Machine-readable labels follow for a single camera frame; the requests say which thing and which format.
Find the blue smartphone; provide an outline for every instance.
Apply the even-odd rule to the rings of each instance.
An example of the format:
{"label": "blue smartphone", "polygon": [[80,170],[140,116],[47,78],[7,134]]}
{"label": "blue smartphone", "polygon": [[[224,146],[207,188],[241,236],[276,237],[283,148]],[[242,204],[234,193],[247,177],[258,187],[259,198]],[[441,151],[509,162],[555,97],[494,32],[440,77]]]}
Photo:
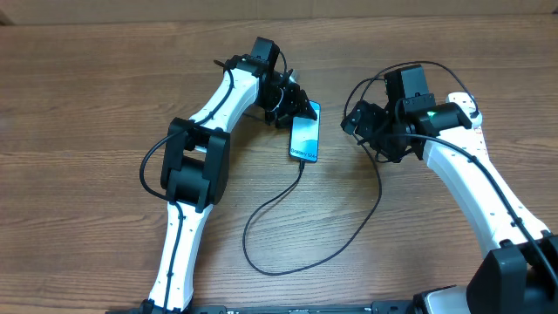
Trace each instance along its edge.
{"label": "blue smartphone", "polygon": [[291,157],[317,162],[317,147],[320,133],[320,104],[310,101],[317,115],[317,120],[295,117],[290,133]]}

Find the beige wall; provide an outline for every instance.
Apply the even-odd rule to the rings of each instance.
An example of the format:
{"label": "beige wall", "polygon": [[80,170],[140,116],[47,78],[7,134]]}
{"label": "beige wall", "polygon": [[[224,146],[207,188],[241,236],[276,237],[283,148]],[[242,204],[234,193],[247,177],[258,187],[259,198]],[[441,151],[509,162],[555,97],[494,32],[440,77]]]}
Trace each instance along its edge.
{"label": "beige wall", "polygon": [[542,14],[556,7],[558,0],[0,0],[13,24]]}

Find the wooden tabletop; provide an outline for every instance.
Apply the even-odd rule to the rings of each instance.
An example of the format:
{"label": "wooden tabletop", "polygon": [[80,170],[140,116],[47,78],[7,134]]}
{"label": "wooden tabletop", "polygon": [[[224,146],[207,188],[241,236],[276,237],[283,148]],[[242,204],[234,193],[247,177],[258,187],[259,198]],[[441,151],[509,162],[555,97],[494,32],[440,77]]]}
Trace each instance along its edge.
{"label": "wooden tabletop", "polygon": [[[491,160],[512,190],[558,230],[558,17],[0,27],[0,311],[101,313],[140,304],[155,280],[167,211],[138,169],[174,117],[188,118],[221,82],[212,60],[271,38],[323,106],[317,164],[257,219],[248,249],[289,270],[339,249],[374,201],[372,164],[339,123],[361,79],[399,62],[455,70],[484,114]],[[459,86],[425,67],[443,100]],[[381,85],[367,97],[384,103]],[[251,113],[262,114],[259,108]],[[409,156],[380,166],[377,212],[341,255],[312,270],[252,270],[241,237],[250,213],[297,174],[289,131],[242,118],[228,187],[208,219],[196,304],[366,304],[467,284],[479,245],[441,180]],[[162,152],[147,167],[159,186]]]}

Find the smartphone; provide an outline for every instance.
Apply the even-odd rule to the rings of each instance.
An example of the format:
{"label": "smartphone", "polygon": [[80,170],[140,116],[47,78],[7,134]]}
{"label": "smartphone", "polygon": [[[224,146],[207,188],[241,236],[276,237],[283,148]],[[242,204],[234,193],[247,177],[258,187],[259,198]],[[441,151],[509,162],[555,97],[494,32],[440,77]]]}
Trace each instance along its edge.
{"label": "smartphone", "polygon": [[290,133],[290,150],[291,157],[317,162],[317,147],[320,133],[320,104],[310,101],[310,105],[317,115],[317,119],[306,119],[295,117],[293,119],[293,128]]}

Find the wooden table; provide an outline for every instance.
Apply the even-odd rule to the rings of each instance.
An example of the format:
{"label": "wooden table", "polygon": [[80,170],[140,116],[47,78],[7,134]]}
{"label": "wooden table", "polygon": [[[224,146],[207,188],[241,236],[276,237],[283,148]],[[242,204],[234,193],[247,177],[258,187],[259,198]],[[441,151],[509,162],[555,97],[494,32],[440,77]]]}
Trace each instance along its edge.
{"label": "wooden table", "polygon": [[[266,270],[340,248],[378,198],[372,165],[339,127],[352,87],[409,60],[449,66],[484,113],[488,150],[522,201],[558,229],[558,18],[415,17],[0,28],[0,311],[101,313],[137,306],[159,268],[166,204],[138,169],[174,117],[221,82],[212,62],[274,39],[323,106],[319,162],[255,222]],[[459,86],[426,66],[443,100]],[[382,86],[370,101],[385,102]],[[261,114],[259,108],[252,113]],[[384,194],[354,243],[323,266],[267,277],[242,255],[249,214],[286,188],[289,132],[243,118],[230,176],[205,227],[195,303],[365,304],[467,284],[481,262],[441,180],[410,156],[380,166]],[[147,167],[158,187],[162,152]]]}

